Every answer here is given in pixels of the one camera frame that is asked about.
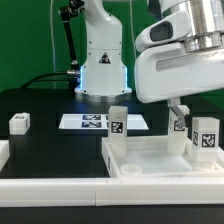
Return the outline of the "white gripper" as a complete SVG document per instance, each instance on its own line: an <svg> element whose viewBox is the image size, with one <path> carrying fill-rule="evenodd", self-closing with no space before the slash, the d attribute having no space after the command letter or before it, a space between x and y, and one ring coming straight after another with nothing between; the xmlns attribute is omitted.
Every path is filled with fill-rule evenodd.
<svg viewBox="0 0 224 224"><path fill-rule="evenodd" d="M179 9L136 38L135 88L140 101L167 100L186 127L179 97L224 88L224 14Z"/></svg>

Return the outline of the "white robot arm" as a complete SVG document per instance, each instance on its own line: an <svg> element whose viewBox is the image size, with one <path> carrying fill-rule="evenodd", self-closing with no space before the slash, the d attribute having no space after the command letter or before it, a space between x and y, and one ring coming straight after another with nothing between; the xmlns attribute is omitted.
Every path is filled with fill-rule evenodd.
<svg viewBox="0 0 224 224"><path fill-rule="evenodd" d="M122 24L105 1L83 0L87 58L76 92L94 100L130 91L122 63ZM135 89L143 103L166 100L185 125L180 98L224 88L224 0L146 0L158 18L135 40Z"/></svg>

